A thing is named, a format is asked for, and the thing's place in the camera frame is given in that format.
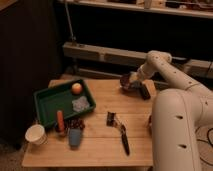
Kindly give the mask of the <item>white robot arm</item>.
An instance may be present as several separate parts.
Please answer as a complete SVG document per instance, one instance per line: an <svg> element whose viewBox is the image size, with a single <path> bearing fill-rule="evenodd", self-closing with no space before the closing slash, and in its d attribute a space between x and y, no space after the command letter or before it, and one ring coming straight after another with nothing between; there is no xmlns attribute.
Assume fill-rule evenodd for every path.
<svg viewBox="0 0 213 171"><path fill-rule="evenodd" d="M171 64L167 52L149 51L140 81L156 72L170 85L152 105L154 171L202 171L195 128L213 124L213 91Z"/></svg>

